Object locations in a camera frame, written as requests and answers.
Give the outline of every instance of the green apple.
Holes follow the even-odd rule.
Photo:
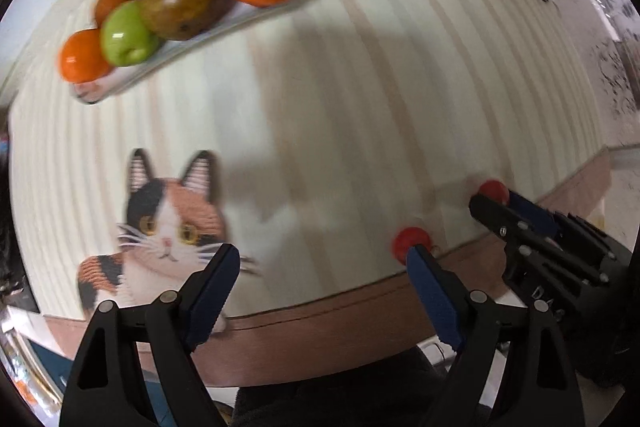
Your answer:
[[[112,66],[133,66],[144,62],[160,47],[160,38],[152,33],[140,16],[140,1],[118,6],[100,28],[100,47]]]

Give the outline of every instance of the cat ear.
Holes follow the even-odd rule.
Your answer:
[[[136,149],[133,151],[131,161],[129,162],[129,176],[127,178],[129,194],[137,192],[153,178],[155,178],[154,172],[146,157],[145,150]]]
[[[209,203],[213,202],[213,165],[212,153],[200,151],[191,160],[180,181],[183,187],[197,192]]]

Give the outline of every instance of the blue gripper pad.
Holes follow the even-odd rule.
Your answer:
[[[231,247],[191,306],[184,341],[192,351],[209,339],[239,273],[240,254]]]
[[[509,191],[508,207],[516,214],[533,225],[533,229],[540,235],[547,237],[556,237],[558,233],[558,225],[554,221],[553,214],[544,208],[540,208],[531,201],[523,198],[517,192]]]
[[[458,312],[415,248],[410,248],[406,256],[406,271],[440,340],[457,351],[464,341]]]

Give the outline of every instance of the screw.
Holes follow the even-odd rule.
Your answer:
[[[475,303],[478,304],[482,304],[484,302],[486,302],[486,293],[481,292],[480,290],[473,290],[469,296],[471,297],[471,300]]]
[[[533,307],[537,309],[540,313],[545,313],[549,311],[549,305],[545,301],[537,300],[533,303]]]
[[[98,311],[102,313],[110,312],[113,310],[113,301],[103,301],[98,306]]]
[[[178,298],[178,292],[175,290],[167,290],[166,292],[163,292],[162,295],[160,296],[160,301],[164,302],[165,304],[169,304],[170,302],[174,302],[175,299]]]

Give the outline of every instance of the cat cutout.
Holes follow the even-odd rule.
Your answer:
[[[78,269],[78,293],[86,317],[107,299],[119,307],[153,302],[178,290],[191,273],[204,269],[227,240],[217,205],[216,163],[209,151],[191,160],[180,180],[156,178],[143,149],[129,162],[126,222],[119,224],[120,251],[88,257]],[[241,270],[254,273],[241,257]],[[221,318],[214,331],[225,329]]]

